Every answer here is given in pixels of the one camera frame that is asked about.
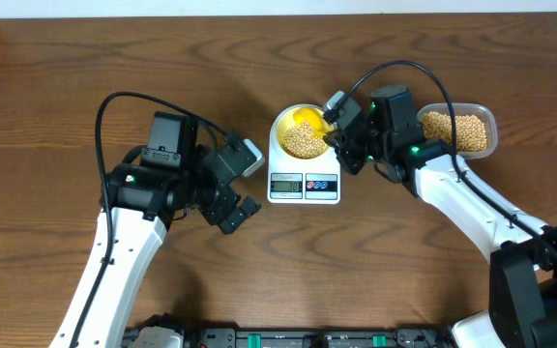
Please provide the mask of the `yellow measuring scoop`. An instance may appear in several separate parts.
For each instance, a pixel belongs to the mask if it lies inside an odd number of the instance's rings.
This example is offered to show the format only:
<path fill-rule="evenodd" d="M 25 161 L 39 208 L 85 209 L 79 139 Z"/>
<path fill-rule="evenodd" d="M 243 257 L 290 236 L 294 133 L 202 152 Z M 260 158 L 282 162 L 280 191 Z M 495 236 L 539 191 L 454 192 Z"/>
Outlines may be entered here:
<path fill-rule="evenodd" d="M 312 107 L 298 108 L 293 114 L 293 120 L 296 125 L 309 124 L 318 137 L 324 136 L 330 129 L 320 110 Z"/>

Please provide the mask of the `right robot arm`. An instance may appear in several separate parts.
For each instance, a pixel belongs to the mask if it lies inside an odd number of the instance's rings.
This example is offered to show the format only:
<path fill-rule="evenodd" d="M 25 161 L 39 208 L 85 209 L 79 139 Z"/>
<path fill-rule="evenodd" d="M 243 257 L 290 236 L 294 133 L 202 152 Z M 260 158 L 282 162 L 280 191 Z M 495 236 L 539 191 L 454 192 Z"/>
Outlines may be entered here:
<path fill-rule="evenodd" d="M 425 137 L 409 88 L 374 91 L 362 110 L 343 92 L 324 105 L 325 137 L 341 166 L 371 162 L 388 181 L 450 219 L 489 264 L 488 309 L 450 328 L 457 347 L 557 347 L 557 226 L 481 180 L 448 143 Z"/>

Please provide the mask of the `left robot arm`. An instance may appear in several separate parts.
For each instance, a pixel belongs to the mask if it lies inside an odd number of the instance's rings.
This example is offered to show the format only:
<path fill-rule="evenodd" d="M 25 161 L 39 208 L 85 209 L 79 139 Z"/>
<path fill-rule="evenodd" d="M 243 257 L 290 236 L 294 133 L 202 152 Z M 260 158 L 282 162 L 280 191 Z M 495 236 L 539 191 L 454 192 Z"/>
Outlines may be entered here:
<path fill-rule="evenodd" d="M 122 343 L 142 279 L 174 220 L 196 210 L 228 235 L 259 211 L 231 184 L 259 168 L 262 153 L 236 132 L 219 149 L 199 145 L 201 125 L 191 116 L 156 113 L 148 144 L 106 175 L 93 248 L 52 346 Z"/>

